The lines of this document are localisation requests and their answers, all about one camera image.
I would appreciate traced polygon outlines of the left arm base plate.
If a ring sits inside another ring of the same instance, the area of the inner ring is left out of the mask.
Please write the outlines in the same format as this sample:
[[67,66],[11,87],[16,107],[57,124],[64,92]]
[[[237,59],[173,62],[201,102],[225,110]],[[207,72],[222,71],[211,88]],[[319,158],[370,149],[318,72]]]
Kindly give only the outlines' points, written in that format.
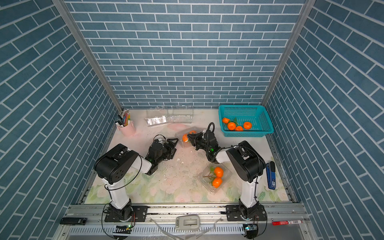
[[106,215],[104,221],[107,223],[144,222],[147,217],[148,206],[127,206],[119,210],[108,205],[103,213]]

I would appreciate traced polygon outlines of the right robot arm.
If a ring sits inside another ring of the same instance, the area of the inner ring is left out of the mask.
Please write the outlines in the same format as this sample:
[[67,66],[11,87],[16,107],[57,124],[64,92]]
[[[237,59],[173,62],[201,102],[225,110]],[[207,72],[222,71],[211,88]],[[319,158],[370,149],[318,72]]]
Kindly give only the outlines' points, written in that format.
[[258,179],[264,173],[266,162],[261,155],[247,142],[221,148],[214,134],[215,124],[210,123],[205,131],[188,133],[187,138],[196,150],[204,150],[209,162],[221,164],[230,162],[242,183],[242,193],[239,199],[239,213],[244,220],[256,217],[258,211],[263,211],[257,193]]

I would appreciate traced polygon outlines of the teal plastic basket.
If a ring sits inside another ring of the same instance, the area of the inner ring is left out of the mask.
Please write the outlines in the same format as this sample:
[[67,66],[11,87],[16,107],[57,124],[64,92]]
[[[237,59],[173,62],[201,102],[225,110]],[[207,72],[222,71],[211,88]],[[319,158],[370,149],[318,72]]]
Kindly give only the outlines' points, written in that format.
[[[223,118],[228,118],[242,126],[244,122],[251,122],[253,127],[251,130],[229,131],[227,124],[222,122]],[[271,118],[263,106],[258,105],[221,105],[219,106],[219,120],[221,130],[225,137],[256,137],[261,138],[265,135],[272,134],[274,127]]]

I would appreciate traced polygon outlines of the clear clamshell container front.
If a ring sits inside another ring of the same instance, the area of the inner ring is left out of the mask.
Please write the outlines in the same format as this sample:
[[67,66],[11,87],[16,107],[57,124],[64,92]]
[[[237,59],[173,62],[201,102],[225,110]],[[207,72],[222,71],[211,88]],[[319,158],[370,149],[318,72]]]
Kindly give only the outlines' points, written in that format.
[[[212,186],[212,181],[214,178],[216,178],[214,174],[214,169],[216,167],[220,167],[224,170],[224,176],[222,177],[223,182],[217,189]],[[218,190],[220,190],[225,184],[228,183],[231,177],[231,170],[223,164],[209,164],[197,175],[197,179],[211,194],[215,194]]]

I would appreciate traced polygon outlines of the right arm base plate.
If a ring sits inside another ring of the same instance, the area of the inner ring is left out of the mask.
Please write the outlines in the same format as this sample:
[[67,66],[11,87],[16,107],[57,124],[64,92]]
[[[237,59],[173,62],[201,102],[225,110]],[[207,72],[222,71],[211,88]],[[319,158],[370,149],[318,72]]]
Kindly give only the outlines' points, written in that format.
[[266,221],[268,219],[267,212],[263,205],[256,204],[251,208],[244,205],[226,205],[225,210],[220,212],[226,215],[227,221]]

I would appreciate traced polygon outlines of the orange front container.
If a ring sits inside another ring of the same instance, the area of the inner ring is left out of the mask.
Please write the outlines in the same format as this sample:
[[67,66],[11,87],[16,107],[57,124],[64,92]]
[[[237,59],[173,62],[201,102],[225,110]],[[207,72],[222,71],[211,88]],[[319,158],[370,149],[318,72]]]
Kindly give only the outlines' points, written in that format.
[[214,174],[217,178],[222,178],[224,176],[224,170],[220,167],[214,169]]
[[212,186],[217,189],[221,186],[222,182],[223,182],[222,178],[216,177],[212,181]]

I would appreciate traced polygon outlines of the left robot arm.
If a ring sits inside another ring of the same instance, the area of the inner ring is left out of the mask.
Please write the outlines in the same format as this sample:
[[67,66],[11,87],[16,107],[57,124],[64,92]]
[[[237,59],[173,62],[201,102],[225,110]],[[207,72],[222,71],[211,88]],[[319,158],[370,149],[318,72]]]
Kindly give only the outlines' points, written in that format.
[[111,197],[107,210],[115,221],[127,222],[136,219],[132,201],[126,192],[126,186],[133,180],[124,182],[128,170],[134,168],[139,173],[152,175],[160,163],[174,157],[178,141],[177,138],[167,139],[163,135],[156,135],[145,157],[122,144],[117,144],[97,159],[94,170]]

